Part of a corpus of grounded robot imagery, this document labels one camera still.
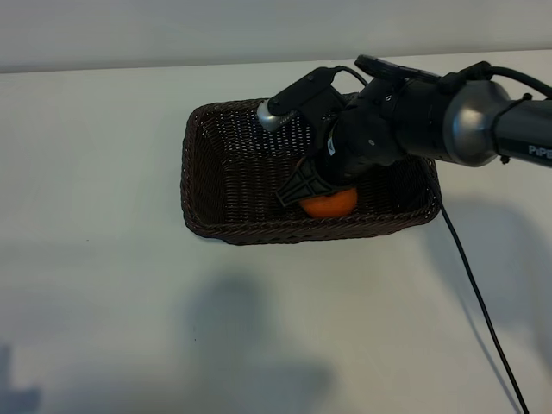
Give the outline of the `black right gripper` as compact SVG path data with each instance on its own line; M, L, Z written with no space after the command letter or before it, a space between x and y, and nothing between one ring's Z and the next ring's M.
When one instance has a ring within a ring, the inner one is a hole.
M370 168L405 158L396 136L394 111L406 85L405 80L373 80L340 112L318 121L314 159L301 159L276 191L281 206L333 195Z

